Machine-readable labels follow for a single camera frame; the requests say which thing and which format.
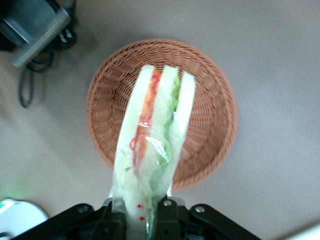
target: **brown basket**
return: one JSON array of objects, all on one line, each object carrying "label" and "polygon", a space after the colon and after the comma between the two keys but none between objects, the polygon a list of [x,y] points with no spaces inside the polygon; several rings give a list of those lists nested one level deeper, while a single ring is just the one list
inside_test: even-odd
[{"label": "brown basket", "polygon": [[190,123],[173,189],[195,185],[212,174],[226,158],[237,131],[237,106],[220,68],[197,48],[170,39],[129,44],[111,55],[92,79],[87,96],[87,125],[100,156],[114,167],[121,124],[143,65],[162,70],[179,67],[195,76],[196,92]]}]

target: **black cable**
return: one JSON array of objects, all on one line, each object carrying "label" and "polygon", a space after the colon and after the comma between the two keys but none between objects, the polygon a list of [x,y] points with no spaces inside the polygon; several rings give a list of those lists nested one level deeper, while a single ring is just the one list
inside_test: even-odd
[{"label": "black cable", "polygon": [[[23,89],[27,80],[29,81],[29,96],[28,100],[26,101],[23,97]],[[28,109],[34,100],[34,85],[34,73],[28,68],[25,68],[21,75],[18,87],[19,102],[24,109]]]},{"label": "black cable", "polygon": [[[37,57],[35,57],[25,66],[18,86],[19,102],[24,109],[28,109],[32,105],[32,102],[34,100],[34,73],[43,73],[47,71],[51,67],[53,60],[53,52],[41,52]],[[29,96],[26,100],[23,97],[23,90],[27,81],[29,83]]]}]

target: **white object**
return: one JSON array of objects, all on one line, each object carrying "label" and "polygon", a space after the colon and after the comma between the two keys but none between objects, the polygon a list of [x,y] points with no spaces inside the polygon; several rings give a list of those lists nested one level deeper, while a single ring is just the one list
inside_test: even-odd
[{"label": "white object", "polygon": [[8,233],[10,238],[14,238],[48,219],[47,214],[31,202],[6,198],[1,201],[0,206],[0,233]]}]

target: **tomato slice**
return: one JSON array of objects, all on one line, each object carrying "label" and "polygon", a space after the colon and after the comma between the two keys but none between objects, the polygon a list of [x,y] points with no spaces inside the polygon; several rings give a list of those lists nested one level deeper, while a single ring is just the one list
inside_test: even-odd
[{"label": "tomato slice", "polygon": [[139,167],[145,156],[148,146],[146,137],[149,136],[152,126],[152,115],[154,111],[155,99],[159,87],[161,72],[158,69],[153,71],[151,81],[144,97],[142,111],[139,118],[139,124],[136,130],[135,137],[130,141],[130,148],[133,152],[133,167],[134,174],[138,176]]}]

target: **plastic wrap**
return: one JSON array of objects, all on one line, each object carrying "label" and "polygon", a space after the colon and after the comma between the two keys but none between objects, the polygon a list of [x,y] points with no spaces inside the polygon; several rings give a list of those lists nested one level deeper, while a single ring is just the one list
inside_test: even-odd
[{"label": "plastic wrap", "polygon": [[127,105],[111,194],[112,211],[126,214],[130,240],[152,238],[157,204],[171,193],[195,94],[194,77],[184,72],[181,82],[178,73],[145,65]]}]

